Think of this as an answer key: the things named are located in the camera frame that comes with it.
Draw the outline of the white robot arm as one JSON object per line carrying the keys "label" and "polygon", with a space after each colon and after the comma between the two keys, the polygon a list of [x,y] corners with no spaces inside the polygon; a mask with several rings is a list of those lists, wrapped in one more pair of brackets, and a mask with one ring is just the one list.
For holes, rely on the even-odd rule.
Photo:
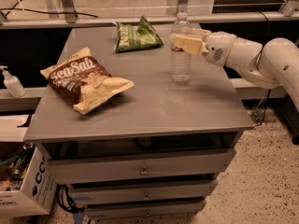
{"label": "white robot arm", "polygon": [[299,48],[286,38],[265,45],[226,32],[192,29],[172,33],[170,42],[209,63],[235,70],[246,81],[263,89],[282,86],[299,110]]}

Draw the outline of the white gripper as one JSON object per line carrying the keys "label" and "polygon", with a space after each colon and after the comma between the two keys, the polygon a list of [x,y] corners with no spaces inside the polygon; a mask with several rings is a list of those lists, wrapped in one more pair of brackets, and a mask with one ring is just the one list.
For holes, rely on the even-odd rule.
{"label": "white gripper", "polygon": [[209,30],[192,28],[192,34],[201,38],[186,35],[172,35],[172,44],[191,55],[198,56],[203,52],[203,57],[217,66],[224,66],[229,51],[237,39],[236,35],[226,32],[211,33]]}

